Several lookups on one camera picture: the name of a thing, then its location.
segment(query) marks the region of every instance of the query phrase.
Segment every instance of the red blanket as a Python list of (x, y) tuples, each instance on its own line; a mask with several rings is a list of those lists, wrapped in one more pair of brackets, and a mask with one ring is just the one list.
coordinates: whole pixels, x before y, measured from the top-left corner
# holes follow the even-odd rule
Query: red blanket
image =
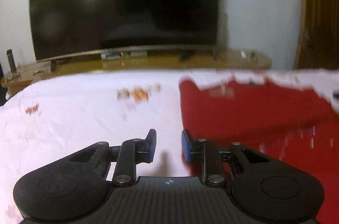
[(313, 89), (231, 81), (200, 90), (190, 80), (182, 81), (179, 89), (184, 129), (196, 139), (207, 138), (218, 145), (241, 142), (249, 134), (264, 139), (336, 117), (332, 106)]
[[(194, 138), (219, 146), (242, 142), (312, 174), (325, 189), (317, 220), (339, 223), (339, 118), (325, 99), (312, 89), (272, 82), (256, 86), (231, 81), (199, 90), (186, 80), (179, 88), (183, 127)], [(201, 165), (189, 168), (191, 175), (201, 173)]]

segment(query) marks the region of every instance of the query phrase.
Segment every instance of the small object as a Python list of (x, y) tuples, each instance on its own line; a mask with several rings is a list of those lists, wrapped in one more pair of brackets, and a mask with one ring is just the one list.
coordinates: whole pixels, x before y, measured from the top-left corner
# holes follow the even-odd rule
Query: small object
[(131, 177), (126, 174), (118, 175), (115, 178), (115, 182), (120, 183), (120, 184), (125, 184), (125, 183), (128, 183), (129, 181), (131, 181)]
[(144, 91), (141, 87), (137, 87), (133, 91), (135, 102), (141, 102), (143, 99), (149, 100), (149, 94)]
[(336, 100), (339, 100), (339, 90), (333, 91), (333, 98), (336, 99)]
[(333, 91), (333, 99), (331, 101), (331, 105), (333, 110), (339, 113), (339, 90)]
[(208, 179), (208, 181), (210, 181), (211, 183), (214, 183), (214, 184), (220, 184), (220, 183), (224, 182), (224, 180), (225, 180), (225, 178), (223, 178), (219, 174), (210, 175), (207, 179)]
[(161, 91), (161, 84), (155, 84), (154, 86), (155, 91), (160, 92)]
[(8, 57), (8, 63), (10, 64), (11, 72), (12, 74), (14, 74), (17, 72), (17, 69), (15, 67), (12, 49), (7, 50), (7, 57)]
[(35, 76), (37, 74), (44, 73), (44, 72), (45, 72), (44, 70), (37, 69), (33, 71), (33, 75)]
[(251, 60), (258, 61), (258, 57), (253, 50), (251, 51)]
[(56, 60), (51, 60), (50, 61), (50, 71), (54, 72), (57, 68), (57, 61)]
[(39, 104), (35, 104), (33, 106), (27, 107), (26, 110), (25, 110), (25, 113), (31, 115), (31, 114), (37, 112), (38, 109), (39, 109)]
[(103, 52), (101, 60), (121, 60), (130, 57), (147, 57), (147, 51)]
[(130, 96), (129, 91), (126, 88), (122, 89), (121, 91), (117, 91), (118, 99), (127, 99), (129, 98), (129, 96)]
[(10, 98), (12, 98), (12, 93), (9, 89), (6, 92), (5, 98), (6, 98), (6, 100), (9, 100)]
[(16, 78), (21, 78), (21, 74), (20, 73), (10, 73), (8, 72), (8, 74), (6, 75), (6, 82), (10, 82)]
[(244, 50), (240, 50), (240, 54), (243, 59), (247, 58), (246, 52)]

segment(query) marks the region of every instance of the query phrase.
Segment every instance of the television screen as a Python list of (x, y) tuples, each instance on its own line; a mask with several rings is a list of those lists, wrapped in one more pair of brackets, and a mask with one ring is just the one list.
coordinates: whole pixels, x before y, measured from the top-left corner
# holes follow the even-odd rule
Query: television screen
[(215, 45), (218, 0), (30, 0), (37, 60), (151, 45)]

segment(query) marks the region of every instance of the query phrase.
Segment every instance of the bed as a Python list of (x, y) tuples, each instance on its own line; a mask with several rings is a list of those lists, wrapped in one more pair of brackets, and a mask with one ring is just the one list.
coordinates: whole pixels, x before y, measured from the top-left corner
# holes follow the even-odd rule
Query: bed
[[(339, 89), (339, 72), (325, 70), (262, 73), (206, 69), (122, 71), (70, 75), (37, 82), (0, 108), (0, 223), (17, 224), (22, 220), (12, 196), (14, 184), (21, 176), (95, 142), (120, 145), (127, 139), (145, 138), (149, 129), (154, 128), (157, 131), (154, 162), (139, 164), (137, 175), (188, 176), (189, 168), (182, 161), (183, 125), (178, 87), (179, 82), (188, 77), (200, 88), (233, 78), (241, 83), (264, 83), (270, 78), (282, 86), (314, 87), (334, 108), (337, 106), (332, 93)], [(279, 148), (291, 145), (292, 138), (285, 139), (285, 144)], [(312, 139), (313, 148), (310, 148), (319, 152), (314, 147), (317, 145), (315, 138)], [(335, 144), (333, 136), (329, 142), (333, 159), (331, 169), (339, 167)], [(263, 144), (258, 148), (265, 152)], [(339, 178), (337, 171), (328, 170), (327, 173), (331, 175), (331, 181)], [(332, 184), (333, 194), (325, 198), (318, 219), (322, 223), (334, 223), (334, 218), (328, 218), (326, 209), (335, 200), (335, 193), (339, 193), (338, 185)]]

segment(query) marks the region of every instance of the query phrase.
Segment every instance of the wooden tv cabinet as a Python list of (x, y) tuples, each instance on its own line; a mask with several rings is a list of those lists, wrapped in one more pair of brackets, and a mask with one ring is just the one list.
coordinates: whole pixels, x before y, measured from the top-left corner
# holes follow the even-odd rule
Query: wooden tv cabinet
[[(271, 59), (260, 53), (240, 50), (219, 52), (216, 59), (211, 53), (197, 52), (187, 60), (180, 61), (179, 55), (168, 52), (151, 52), (147, 57), (134, 57), (118, 60), (101, 60), (100, 55), (79, 56), (67, 60), (60, 60), (54, 72), (50, 71), (50, 62), (32, 63), (17, 68), (20, 77), (10, 79), (6, 74), (1, 79), (1, 85), (7, 87), (14, 96), (28, 85), (62, 75), (78, 73), (103, 73), (121, 70), (147, 70), (147, 69), (268, 69)], [(40, 70), (43, 73), (33, 74)]]

